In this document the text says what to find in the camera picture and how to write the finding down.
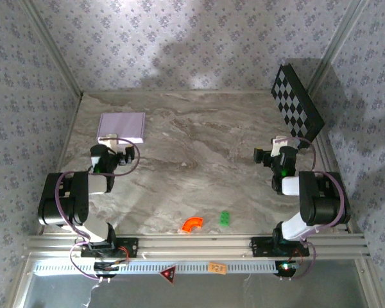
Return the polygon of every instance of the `marble table surface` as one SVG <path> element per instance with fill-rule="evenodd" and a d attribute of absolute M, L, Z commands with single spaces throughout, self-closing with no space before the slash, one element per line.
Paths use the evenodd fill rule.
<path fill-rule="evenodd" d="M 116 178 L 111 193 L 89 198 L 90 211 L 118 234 L 178 233 L 191 216 L 204 219 L 195 234 L 268 234 L 298 212 L 298 197 L 278 196 L 272 171 L 252 161 L 254 147 L 270 150 L 272 137 L 289 136 L 269 92 L 84 95 L 63 171 L 91 165 L 103 112 L 146 113 L 138 168 Z M 302 150 L 297 170 L 311 165 L 312 151 Z M 230 213 L 229 227 L 219 224 L 223 210 Z"/>

